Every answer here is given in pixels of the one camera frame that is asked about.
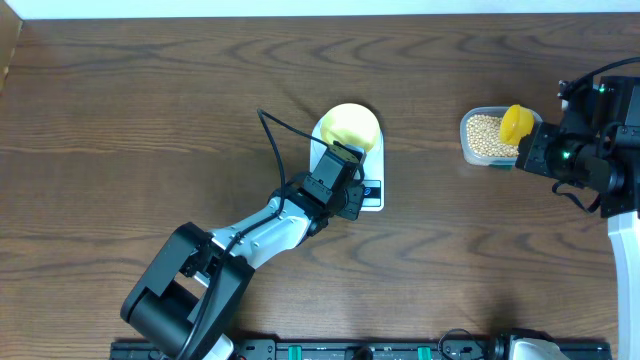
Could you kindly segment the yellow measuring scoop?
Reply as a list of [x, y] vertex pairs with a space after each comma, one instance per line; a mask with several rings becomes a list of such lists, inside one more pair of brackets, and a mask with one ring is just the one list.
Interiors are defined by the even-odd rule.
[[531, 110], [521, 105], [510, 106], [502, 117], [499, 140], [506, 145], [518, 145], [533, 130], [535, 118]]

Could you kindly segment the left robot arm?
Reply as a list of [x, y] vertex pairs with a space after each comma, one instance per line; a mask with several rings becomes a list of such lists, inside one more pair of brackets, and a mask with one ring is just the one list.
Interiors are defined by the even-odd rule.
[[246, 219], [211, 231], [178, 227], [124, 300], [121, 318], [170, 359], [230, 358], [234, 344], [224, 331], [255, 271], [332, 217], [357, 219], [365, 158], [363, 149], [334, 142], [312, 172]]

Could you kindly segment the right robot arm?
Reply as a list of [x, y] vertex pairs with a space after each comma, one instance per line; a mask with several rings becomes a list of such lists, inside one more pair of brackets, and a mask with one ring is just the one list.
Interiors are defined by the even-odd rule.
[[639, 357], [639, 79], [588, 75], [559, 83], [563, 118], [533, 126], [518, 145], [515, 167], [597, 193], [583, 211], [607, 220], [616, 265], [618, 357]]

